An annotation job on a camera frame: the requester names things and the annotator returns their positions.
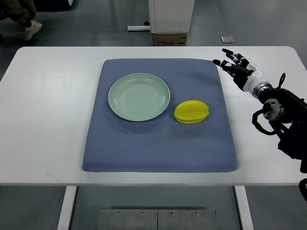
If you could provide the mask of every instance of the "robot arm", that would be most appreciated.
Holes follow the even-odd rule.
[[[241,54],[222,49],[233,64],[224,60],[213,60],[234,80],[235,84],[245,92],[250,92],[262,104],[263,108],[255,112],[252,124],[266,135],[277,135],[280,139],[278,149],[293,159],[301,160],[300,171],[307,173],[307,104],[292,92],[282,89],[285,73],[281,76],[277,88],[273,88],[264,78],[259,68]],[[258,116],[263,116],[273,128],[269,132],[258,123]],[[300,182],[299,188],[307,201],[307,179]]]

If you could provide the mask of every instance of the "black robotic arm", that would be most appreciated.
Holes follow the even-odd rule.
[[[285,73],[281,76],[277,88],[262,78],[259,68],[244,56],[228,49],[222,49],[233,63],[226,60],[213,60],[234,80],[242,90],[250,92],[262,104],[263,108],[255,112],[252,124],[257,130],[266,135],[277,135],[280,139],[278,149],[293,159],[301,160],[300,171],[307,173],[307,104],[304,99],[292,92],[282,89]],[[269,121],[273,131],[267,131],[258,122],[258,116]],[[299,189],[307,201],[307,178],[299,183]]]

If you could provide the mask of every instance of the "white shoe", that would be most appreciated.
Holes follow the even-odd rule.
[[[34,20],[31,20],[31,26],[30,27],[25,27],[24,28],[24,41],[29,41],[35,35],[41,28],[42,24],[38,23]]]

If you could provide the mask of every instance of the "blue mat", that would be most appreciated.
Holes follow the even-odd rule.
[[[158,117],[131,122],[109,107],[108,92],[120,78],[150,73],[169,87],[171,100]],[[187,100],[208,104],[210,115],[181,124],[175,108]],[[103,64],[82,169],[87,172],[231,172],[238,168],[217,67],[200,59],[112,59]]]

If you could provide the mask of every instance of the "ceramic plate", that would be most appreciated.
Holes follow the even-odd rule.
[[[168,86],[147,73],[134,73],[116,81],[108,102],[118,116],[129,121],[146,121],[160,115],[170,100]]]

